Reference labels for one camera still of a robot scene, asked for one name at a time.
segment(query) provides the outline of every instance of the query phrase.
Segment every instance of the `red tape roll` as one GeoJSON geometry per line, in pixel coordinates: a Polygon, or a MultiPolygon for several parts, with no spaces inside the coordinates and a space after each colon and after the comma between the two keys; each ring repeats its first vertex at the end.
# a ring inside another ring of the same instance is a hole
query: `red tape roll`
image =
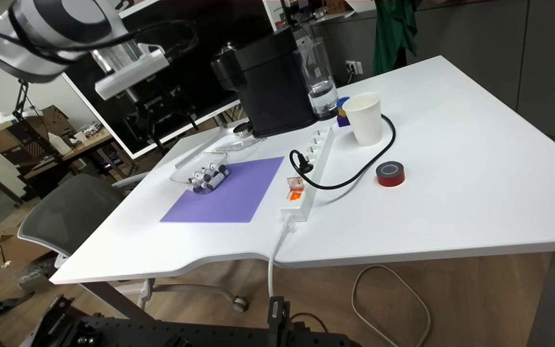
{"type": "Polygon", "coordinates": [[[384,163],[377,169],[377,180],[384,188],[402,186],[407,180],[405,167],[402,163],[384,163]]]}

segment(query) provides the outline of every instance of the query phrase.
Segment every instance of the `purple mat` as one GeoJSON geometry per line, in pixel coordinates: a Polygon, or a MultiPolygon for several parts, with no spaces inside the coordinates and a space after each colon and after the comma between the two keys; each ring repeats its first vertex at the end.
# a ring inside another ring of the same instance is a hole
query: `purple mat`
{"type": "Polygon", "coordinates": [[[186,192],[168,211],[163,223],[188,224],[247,224],[257,209],[284,159],[230,165],[232,176],[213,194],[197,196],[186,192]]]}

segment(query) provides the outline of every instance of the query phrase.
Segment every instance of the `white power strip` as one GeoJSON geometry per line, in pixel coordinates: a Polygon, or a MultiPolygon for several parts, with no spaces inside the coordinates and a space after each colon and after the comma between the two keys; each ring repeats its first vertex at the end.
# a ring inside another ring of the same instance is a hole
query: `white power strip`
{"type": "MultiPolygon", "coordinates": [[[[305,155],[305,159],[315,167],[313,172],[307,174],[313,182],[321,182],[325,167],[328,163],[330,151],[334,145],[334,128],[328,126],[325,130],[317,130],[299,149],[299,153],[305,155]]],[[[305,184],[301,180],[303,190],[294,190],[288,194],[286,203],[282,207],[282,213],[286,217],[292,217],[296,223],[309,221],[309,215],[313,211],[315,199],[317,199],[317,188],[305,184]]]]}

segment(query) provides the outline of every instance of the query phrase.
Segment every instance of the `paper cup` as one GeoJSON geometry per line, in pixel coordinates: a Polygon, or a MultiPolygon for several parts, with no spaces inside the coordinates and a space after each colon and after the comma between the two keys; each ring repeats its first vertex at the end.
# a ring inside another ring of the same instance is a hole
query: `paper cup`
{"type": "Polygon", "coordinates": [[[371,147],[382,140],[384,124],[378,95],[375,93],[355,95],[344,105],[344,111],[350,116],[359,145],[371,147]]]}

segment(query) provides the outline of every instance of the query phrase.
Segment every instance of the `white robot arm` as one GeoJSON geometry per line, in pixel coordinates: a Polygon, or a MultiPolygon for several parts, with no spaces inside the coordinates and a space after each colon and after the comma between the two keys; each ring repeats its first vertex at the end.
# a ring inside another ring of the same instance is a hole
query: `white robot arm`
{"type": "Polygon", "coordinates": [[[109,45],[126,36],[109,0],[16,0],[0,16],[0,68],[24,82],[47,84],[93,51],[111,74],[97,84],[109,101],[168,66],[163,49],[134,41],[109,45]]]}

